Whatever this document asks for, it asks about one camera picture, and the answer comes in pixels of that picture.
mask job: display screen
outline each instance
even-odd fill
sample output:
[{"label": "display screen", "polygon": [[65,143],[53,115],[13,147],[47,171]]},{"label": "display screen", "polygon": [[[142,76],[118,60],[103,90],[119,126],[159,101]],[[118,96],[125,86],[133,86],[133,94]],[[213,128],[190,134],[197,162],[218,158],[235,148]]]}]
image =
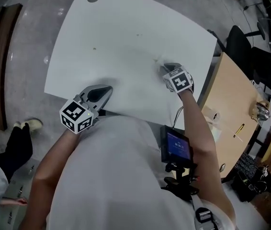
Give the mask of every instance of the display screen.
[{"label": "display screen", "polygon": [[180,139],[168,132],[168,152],[176,156],[191,159],[190,147],[187,141]]}]

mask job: wooden table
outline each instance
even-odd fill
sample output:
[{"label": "wooden table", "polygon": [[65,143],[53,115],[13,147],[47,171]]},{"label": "wooden table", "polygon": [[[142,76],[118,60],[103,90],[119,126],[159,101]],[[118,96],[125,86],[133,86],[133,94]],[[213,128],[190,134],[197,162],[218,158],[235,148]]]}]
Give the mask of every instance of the wooden table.
[{"label": "wooden table", "polygon": [[[219,166],[226,164],[221,177],[227,176],[245,150],[257,127],[257,122],[249,116],[250,106],[262,100],[241,69],[222,53],[200,104],[201,108],[207,106],[221,115],[218,127],[222,133],[216,142]],[[234,138],[242,124],[245,126]]]},{"label": "wooden table", "polygon": [[[74,0],[56,40],[45,92],[70,99],[90,85],[109,84],[113,94],[105,110],[172,126],[182,103],[166,89],[158,66],[184,65],[197,100],[215,44],[204,28],[153,0]],[[176,128],[184,129],[183,113]]]}]

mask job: black chair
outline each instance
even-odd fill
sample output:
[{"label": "black chair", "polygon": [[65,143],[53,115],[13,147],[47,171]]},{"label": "black chair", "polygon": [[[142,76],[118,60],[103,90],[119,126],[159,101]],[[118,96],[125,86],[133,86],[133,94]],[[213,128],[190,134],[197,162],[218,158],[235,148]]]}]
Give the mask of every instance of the black chair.
[{"label": "black chair", "polygon": [[258,23],[258,31],[244,34],[239,27],[234,25],[227,38],[226,47],[211,30],[208,30],[217,38],[221,50],[225,52],[244,72],[248,79],[257,84],[262,82],[271,89],[271,53],[257,47],[251,47],[247,36],[261,35],[265,39],[264,31]]}]

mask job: wooden desk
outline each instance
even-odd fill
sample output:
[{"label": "wooden desk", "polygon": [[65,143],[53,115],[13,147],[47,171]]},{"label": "wooden desk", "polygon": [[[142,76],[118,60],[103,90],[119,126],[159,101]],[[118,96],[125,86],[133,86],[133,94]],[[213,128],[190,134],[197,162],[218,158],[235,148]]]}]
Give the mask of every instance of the wooden desk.
[{"label": "wooden desk", "polygon": [[[222,53],[200,105],[215,109],[221,115],[218,127],[222,133],[216,142],[218,163],[226,164],[221,177],[227,176],[245,150],[257,127],[257,122],[248,114],[250,105],[262,100],[240,68]],[[238,135],[241,141],[233,135],[242,124],[245,126]]]}]

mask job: shoe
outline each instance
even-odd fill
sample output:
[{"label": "shoe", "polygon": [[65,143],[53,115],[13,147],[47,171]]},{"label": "shoe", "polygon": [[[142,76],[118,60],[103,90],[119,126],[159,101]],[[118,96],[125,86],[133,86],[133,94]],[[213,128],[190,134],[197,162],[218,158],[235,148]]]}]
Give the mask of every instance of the shoe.
[{"label": "shoe", "polygon": [[27,120],[25,122],[22,122],[21,129],[23,129],[25,127],[26,123],[29,125],[30,132],[32,132],[32,131],[34,131],[36,129],[40,129],[43,126],[43,124],[42,124],[42,122],[40,120],[33,118],[33,119],[29,119],[29,120]]},{"label": "shoe", "polygon": [[15,124],[13,125],[13,127],[21,128],[21,123],[17,121],[17,122],[15,122]]}]

